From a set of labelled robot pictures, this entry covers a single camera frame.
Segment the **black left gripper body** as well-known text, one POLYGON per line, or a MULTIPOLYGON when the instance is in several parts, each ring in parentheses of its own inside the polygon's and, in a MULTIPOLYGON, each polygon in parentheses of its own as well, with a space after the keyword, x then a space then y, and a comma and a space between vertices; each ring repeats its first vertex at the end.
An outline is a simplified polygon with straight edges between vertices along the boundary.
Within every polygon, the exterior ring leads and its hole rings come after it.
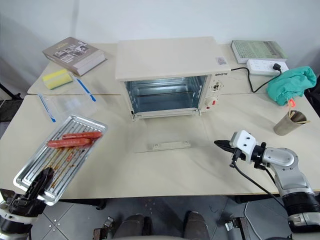
POLYGON ((26 192, 24 195, 15 193, 5 203, 10 213, 23 217, 37 217, 42 214, 46 204, 38 199, 38 193, 26 192))

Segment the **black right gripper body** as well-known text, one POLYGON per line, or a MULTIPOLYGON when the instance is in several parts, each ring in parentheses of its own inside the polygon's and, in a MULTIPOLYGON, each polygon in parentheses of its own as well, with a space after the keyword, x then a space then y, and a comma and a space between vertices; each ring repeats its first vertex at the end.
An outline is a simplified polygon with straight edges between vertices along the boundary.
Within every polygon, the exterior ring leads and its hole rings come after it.
POLYGON ((236 163, 238 159, 245 161, 246 155, 239 148, 233 148, 231 161, 236 163))

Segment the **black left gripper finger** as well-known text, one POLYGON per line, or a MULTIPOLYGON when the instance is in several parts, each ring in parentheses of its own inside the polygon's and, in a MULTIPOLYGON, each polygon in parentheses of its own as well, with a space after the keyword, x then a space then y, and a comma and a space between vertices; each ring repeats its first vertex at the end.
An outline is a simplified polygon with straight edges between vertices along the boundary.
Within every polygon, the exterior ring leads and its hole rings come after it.
POLYGON ((52 167, 43 169, 30 184, 25 193, 25 198, 27 200, 36 199, 38 195, 42 194, 45 191, 47 185, 51 183, 53 175, 54 170, 52 167))

